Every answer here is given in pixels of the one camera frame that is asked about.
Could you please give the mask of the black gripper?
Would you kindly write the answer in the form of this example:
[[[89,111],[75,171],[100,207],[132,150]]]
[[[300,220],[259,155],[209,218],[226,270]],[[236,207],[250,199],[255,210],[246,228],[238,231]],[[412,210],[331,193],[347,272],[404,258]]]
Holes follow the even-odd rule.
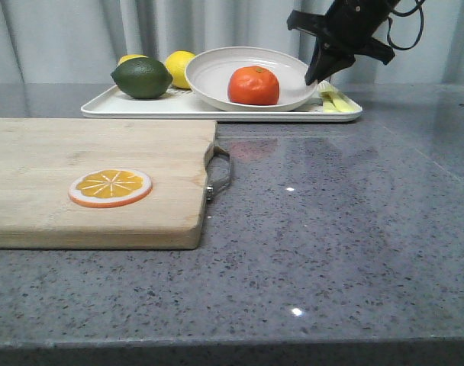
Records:
[[[393,49],[375,39],[373,34],[388,19],[397,1],[335,1],[325,14],[292,11],[287,27],[316,37],[314,52],[307,72],[306,85],[328,79],[336,72],[350,68],[354,56],[368,56],[388,64]]]

